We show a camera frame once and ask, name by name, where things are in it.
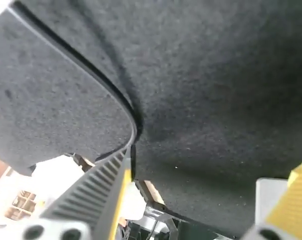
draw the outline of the black screw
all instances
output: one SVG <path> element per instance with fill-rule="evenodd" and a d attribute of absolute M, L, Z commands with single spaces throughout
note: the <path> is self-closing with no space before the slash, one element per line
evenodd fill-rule
<path fill-rule="evenodd" d="M 281 240 L 278 234 L 270 229 L 261 229 L 260 235 L 263 236 L 266 240 Z"/>
<path fill-rule="evenodd" d="M 77 229 L 69 229 L 63 233 L 62 240 L 80 240 L 81 232 Z"/>
<path fill-rule="evenodd" d="M 38 239 L 42 233 L 44 232 L 44 228 L 41 225 L 35 225 L 26 230 L 24 233 L 25 240 L 35 240 Z"/>

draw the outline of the foam padding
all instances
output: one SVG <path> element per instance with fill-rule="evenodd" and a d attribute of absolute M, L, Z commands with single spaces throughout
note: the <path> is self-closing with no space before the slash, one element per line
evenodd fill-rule
<path fill-rule="evenodd" d="M 302 160 L 302 0 L 24 2 L 133 100 L 136 178 L 173 211 L 239 236 L 256 179 Z M 0 16 L 1 160 L 94 160 L 129 134 L 97 84 Z"/>

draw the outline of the window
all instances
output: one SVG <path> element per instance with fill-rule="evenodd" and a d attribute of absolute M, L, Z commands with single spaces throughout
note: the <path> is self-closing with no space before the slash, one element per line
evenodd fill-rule
<path fill-rule="evenodd" d="M 20 191 L 11 207 L 5 212 L 5 217 L 15 221 L 30 217 L 35 210 L 35 197 L 35 194 L 28 191 Z"/>

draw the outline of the yellow stripe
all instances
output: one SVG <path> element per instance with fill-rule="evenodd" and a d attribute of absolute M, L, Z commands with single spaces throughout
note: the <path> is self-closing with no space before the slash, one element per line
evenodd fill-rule
<path fill-rule="evenodd" d="M 122 206 L 122 199 L 123 199 L 127 184 L 130 183 L 131 181 L 132 181 L 131 170 L 126 169 L 125 172 L 124 172 L 123 180 L 122 180 L 120 194 L 119 194 L 119 197 L 117 199 L 117 204 L 116 204 L 116 208 L 115 208 L 115 212 L 114 212 L 114 217 L 113 217 L 113 222 L 112 222 L 112 226 L 111 226 L 111 230 L 110 230 L 109 240 L 114 240 L 114 238 L 115 238 L 116 228 L 117 228 L 117 224 L 118 224 L 118 221 L 119 221 L 119 214 L 120 214 L 120 210 L 121 210 L 121 206 Z"/>

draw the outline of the gray felt fabric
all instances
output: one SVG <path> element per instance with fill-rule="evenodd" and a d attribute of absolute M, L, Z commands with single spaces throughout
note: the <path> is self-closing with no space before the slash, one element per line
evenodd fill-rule
<path fill-rule="evenodd" d="M 172 210 L 240 235 L 256 179 L 302 161 L 302 0 L 24 2 L 131 98 L 137 177 Z M 0 16 L 0 159 L 93 160 L 129 133 L 97 84 Z"/>

